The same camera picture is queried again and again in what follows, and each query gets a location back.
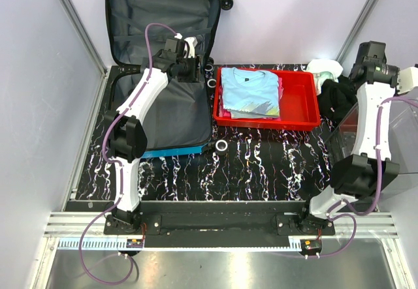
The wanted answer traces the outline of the magenta cloth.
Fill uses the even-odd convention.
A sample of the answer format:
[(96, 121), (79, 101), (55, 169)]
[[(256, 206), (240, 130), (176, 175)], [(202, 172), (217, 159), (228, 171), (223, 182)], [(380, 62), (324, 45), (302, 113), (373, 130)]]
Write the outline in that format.
[(223, 90), (223, 106), (229, 111), (280, 116), (281, 78), (261, 81), (246, 78), (243, 83), (227, 78), (221, 82), (220, 88)]

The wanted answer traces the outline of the light blue denim garment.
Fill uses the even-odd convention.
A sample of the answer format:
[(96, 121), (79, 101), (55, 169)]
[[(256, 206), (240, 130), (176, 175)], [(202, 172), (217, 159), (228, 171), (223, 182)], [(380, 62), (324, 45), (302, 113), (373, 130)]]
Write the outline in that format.
[(266, 115), (259, 115), (253, 113), (245, 113), (241, 111), (229, 111), (224, 108), (223, 106), (223, 90), (220, 88), (219, 90), (219, 98), (218, 98), (218, 116), (232, 118), (232, 119), (266, 119), (266, 120), (275, 120), (280, 121), (280, 116), (272, 117)]

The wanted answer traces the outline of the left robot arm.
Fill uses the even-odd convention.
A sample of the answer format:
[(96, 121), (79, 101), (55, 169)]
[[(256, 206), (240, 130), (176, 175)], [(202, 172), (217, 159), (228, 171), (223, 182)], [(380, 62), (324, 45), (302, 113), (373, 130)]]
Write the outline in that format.
[(136, 233), (141, 225), (141, 218), (134, 211), (140, 203), (137, 168), (148, 145), (142, 124), (171, 80), (197, 81), (197, 45), (197, 37), (182, 38), (177, 34), (168, 38), (162, 50), (149, 56), (142, 78), (125, 102), (106, 115), (110, 124), (103, 140), (102, 156), (115, 167), (117, 190), (110, 212), (126, 234)]

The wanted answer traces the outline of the light blue t-shirt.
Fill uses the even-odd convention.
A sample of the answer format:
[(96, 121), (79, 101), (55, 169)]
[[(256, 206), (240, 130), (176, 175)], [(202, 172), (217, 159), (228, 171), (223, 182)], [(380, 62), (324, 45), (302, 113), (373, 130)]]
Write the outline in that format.
[(280, 79), (267, 70), (221, 69), (222, 108), (233, 119), (280, 117)]

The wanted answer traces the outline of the blue hard-shell suitcase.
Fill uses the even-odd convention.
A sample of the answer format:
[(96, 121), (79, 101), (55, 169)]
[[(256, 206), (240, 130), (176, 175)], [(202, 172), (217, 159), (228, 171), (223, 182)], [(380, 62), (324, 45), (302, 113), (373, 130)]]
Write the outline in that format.
[(125, 102), (138, 85), (150, 55), (179, 34), (197, 37), (199, 82), (173, 79), (158, 95), (142, 124), (148, 145), (142, 158), (202, 153), (212, 136), (206, 75), (222, 10), (233, 0), (105, 0), (110, 49), (120, 68), (111, 85), (108, 112)]

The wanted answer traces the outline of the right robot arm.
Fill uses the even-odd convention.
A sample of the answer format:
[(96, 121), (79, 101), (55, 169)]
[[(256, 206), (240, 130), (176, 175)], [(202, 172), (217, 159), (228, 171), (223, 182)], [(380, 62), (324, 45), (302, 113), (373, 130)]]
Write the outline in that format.
[(385, 47), (376, 41), (359, 45), (349, 75), (358, 102), (353, 150), (334, 164), (330, 185), (297, 217), (298, 230), (303, 234), (314, 233), (320, 222), (345, 207), (357, 216), (367, 216), (375, 210), (382, 190), (399, 173), (400, 166), (393, 162), (389, 146), (389, 117), (400, 69), (387, 64)]

